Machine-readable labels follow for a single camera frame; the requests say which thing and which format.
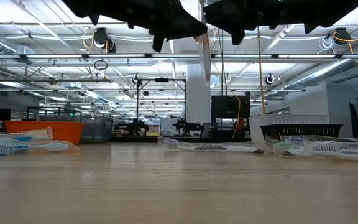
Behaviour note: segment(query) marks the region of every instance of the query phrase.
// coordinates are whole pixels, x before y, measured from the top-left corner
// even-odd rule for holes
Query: orange bin
[[[53,140],[68,141],[79,144],[84,124],[68,121],[5,121],[6,129],[10,133],[31,131],[51,127]]]

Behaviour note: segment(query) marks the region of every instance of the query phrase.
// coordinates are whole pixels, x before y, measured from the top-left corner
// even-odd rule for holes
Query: white cable
[[[345,79],[347,80],[348,84],[350,84],[350,86],[353,87],[353,89],[358,93],[358,90],[354,87],[354,85],[353,85],[353,84],[350,82],[350,80],[347,78],[347,76],[346,76],[345,73],[343,72],[341,66],[339,66],[339,69],[341,70],[341,72],[342,72],[343,76],[345,77]]]

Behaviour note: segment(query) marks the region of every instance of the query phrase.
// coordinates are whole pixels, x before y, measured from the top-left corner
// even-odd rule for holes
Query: wooden table
[[[0,223],[358,223],[358,162],[102,144],[0,157]]]

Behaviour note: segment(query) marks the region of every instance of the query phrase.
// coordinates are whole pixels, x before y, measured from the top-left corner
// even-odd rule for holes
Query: black wire basket
[[[316,135],[338,137],[341,124],[273,124],[261,126],[264,138],[280,140],[280,136]]]

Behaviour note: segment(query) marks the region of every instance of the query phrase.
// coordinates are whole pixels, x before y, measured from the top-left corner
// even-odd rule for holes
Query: white column
[[[189,123],[211,122],[211,87],[200,64],[187,65],[187,112]]]

